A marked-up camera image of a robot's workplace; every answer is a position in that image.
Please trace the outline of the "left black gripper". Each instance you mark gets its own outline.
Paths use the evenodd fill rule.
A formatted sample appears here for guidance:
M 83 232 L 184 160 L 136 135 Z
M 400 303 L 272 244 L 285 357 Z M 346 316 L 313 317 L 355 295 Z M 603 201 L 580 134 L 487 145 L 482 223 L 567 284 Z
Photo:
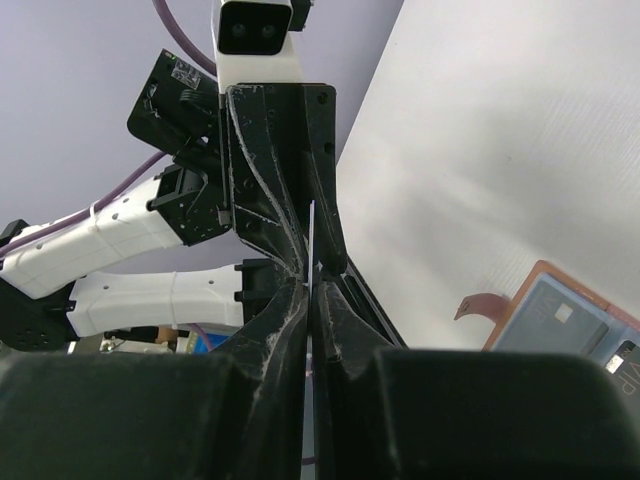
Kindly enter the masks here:
M 226 92 L 233 228 L 242 243 L 303 280 L 306 250 L 267 114 L 267 87 Z M 163 49 L 126 122 L 138 140 L 186 161 L 220 159 L 217 81 Z

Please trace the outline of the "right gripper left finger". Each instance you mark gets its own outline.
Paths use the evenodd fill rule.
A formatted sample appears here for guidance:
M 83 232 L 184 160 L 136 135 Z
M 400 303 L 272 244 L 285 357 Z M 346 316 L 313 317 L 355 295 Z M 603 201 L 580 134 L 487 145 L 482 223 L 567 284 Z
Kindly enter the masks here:
M 214 479 L 298 479 L 308 291 L 285 281 L 266 308 L 223 343 L 228 362 L 212 446 Z

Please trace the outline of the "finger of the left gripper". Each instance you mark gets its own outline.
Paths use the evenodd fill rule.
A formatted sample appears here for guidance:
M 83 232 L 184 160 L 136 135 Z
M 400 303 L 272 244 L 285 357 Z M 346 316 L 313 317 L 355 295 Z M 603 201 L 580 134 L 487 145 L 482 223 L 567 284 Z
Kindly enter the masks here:
M 348 254 L 337 206 L 336 90 L 327 84 L 306 84 L 302 95 L 308 140 L 304 171 L 315 201 L 315 258 L 330 274 L 342 274 Z

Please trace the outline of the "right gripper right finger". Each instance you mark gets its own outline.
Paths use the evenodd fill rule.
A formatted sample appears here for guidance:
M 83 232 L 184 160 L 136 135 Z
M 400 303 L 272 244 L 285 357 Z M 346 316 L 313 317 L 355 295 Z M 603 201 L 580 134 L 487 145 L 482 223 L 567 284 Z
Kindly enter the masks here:
M 315 471 L 318 479 L 378 479 L 387 439 L 376 355 L 405 349 L 395 330 L 378 330 L 367 315 L 376 303 L 322 280 L 311 315 L 314 367 Z

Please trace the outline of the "tan leather card holder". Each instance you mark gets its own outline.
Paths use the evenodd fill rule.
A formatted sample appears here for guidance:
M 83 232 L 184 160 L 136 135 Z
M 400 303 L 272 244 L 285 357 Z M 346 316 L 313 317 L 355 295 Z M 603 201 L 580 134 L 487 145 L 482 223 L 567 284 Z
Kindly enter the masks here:
M 537 261 L 511 298 L 464 297 L 454 318 L 472 315 L 493 324 L 486 350 L 583 356 L 639 411 L 639 320 L 553 264 Z

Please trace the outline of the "black VIP card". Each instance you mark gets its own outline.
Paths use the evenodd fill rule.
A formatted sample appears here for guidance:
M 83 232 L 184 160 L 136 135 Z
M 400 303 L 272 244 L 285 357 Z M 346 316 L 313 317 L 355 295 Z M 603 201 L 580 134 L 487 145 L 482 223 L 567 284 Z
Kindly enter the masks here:
M 624 340 L 605 364 L 623 397 L 639 400 L 639 346 L 632 340 Z

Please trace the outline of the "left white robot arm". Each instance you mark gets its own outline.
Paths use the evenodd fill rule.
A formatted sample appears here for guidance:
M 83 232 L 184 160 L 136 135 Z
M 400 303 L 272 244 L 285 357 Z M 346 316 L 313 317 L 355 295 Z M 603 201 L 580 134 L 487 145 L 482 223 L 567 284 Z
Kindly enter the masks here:
M 336 97 L 285 70 L 222 87 L 162 51 L 127 120 L 155 155 L 77 213 L 2 231 L 2 344 L 229 336 L 282 282 L 343 273 Z

